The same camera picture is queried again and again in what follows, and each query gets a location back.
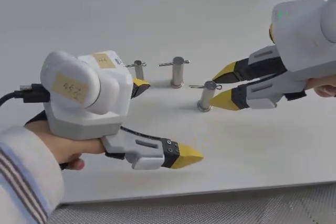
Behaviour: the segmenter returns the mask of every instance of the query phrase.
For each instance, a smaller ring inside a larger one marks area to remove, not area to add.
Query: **finger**
[[[105,148],[99,139],[76,141],[77,153],[101,154],[105,152]]]
[[[328,93],[323,92],[323,91],[322,91],[321,89],[319,89],[319,88],[315,88],[314,91],[315,91],[315,93],[316,93],[317,95],[319,95],[320,97],[332,97],[332,95],[329,95]]]
[[[317,79],[310,79],[307,82],[306,90],[317,88],[317,87],[324,86],[324,85],[336,86],[336,75],[326,76],[326,77],[317,78]]]
[[[322,92],[329,94],[330,96],[334,97],[336,95],[336,87],[331,85],[322,86]]]
[[[70,162],[67,166],[67,170],[82,170],[85,166],[85,162],[82,159],[76,159]]]
[[[75,161],[81,157],[82,154],[72,154],[69,156],[66,160],[64,160],[64,163],[70,163],[72,161]]]

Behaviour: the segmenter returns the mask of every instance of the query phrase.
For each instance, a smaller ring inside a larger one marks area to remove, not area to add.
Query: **white sleeve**
[[[36,134],[24,127],[0,132],[1,223],[46,223],[63,193],[59,165]]]

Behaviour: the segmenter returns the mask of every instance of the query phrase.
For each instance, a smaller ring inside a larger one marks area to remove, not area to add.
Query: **gray plastic part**
[[[253,63],[275,57],[280,57],[279,52],[275,46],[264,47],[249,56],[248,64],[251,65]]]
[[[104,136],[101,139],[108,153],[125,153],[126,160],[134,165],[143,157],[164,158],[162,143],[119,131],[117,135]]]
[[[57,119],[50,103],[44,104],[50,130],[53,134],[72,140],[87,140],[117,134],[121,123],[112,123],[108,118],[99,124],[83,125]]]
[[[251,54],[249,64],[274,57],[280,57],[278,50],[268,46]],[[286,71],[270,79],[263,77],[264,81],[247,86],[246,102],[252,109],[275,108],[284,94],[302,92],[310,78],[334,74],[335,69],[336,61],[297,72]]]

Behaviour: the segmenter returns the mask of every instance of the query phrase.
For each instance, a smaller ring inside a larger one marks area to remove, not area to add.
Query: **gray floor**
[[[61,206],[48,224],[335,224],[336,184]]]

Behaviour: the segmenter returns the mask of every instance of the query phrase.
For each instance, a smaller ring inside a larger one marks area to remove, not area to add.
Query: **green light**
[[[277,18],[281,18],[282,17],[282,12],[278,12],[277,14]]]

